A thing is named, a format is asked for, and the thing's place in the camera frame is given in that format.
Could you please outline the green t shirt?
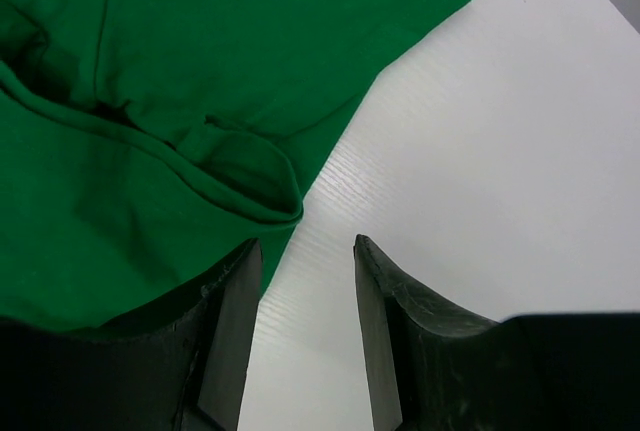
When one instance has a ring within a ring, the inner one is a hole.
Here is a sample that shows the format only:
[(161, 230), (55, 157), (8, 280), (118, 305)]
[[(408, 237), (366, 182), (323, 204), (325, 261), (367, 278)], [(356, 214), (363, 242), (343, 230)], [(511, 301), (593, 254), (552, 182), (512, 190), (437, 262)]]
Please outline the green t shirt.
[(258, 238), (471, 0), (1, 0), (1, 313), (98, 327)]

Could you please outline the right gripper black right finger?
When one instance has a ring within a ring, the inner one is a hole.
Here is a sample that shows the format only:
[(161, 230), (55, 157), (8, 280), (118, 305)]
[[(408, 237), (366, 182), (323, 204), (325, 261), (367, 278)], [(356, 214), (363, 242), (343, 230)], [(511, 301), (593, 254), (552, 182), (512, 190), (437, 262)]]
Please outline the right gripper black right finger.
[(498, 322), (410, 276), (365, 235), (354, 262), (374, 428), (504, 429)]

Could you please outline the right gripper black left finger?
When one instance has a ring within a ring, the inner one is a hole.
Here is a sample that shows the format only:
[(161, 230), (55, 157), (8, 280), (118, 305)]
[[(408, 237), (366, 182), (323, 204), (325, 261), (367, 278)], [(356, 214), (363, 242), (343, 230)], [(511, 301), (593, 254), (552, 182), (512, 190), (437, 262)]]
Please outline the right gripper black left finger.
[(99, 328), (76, 335), (67, 430), (234, 430), (263, 258), (258, 240)]

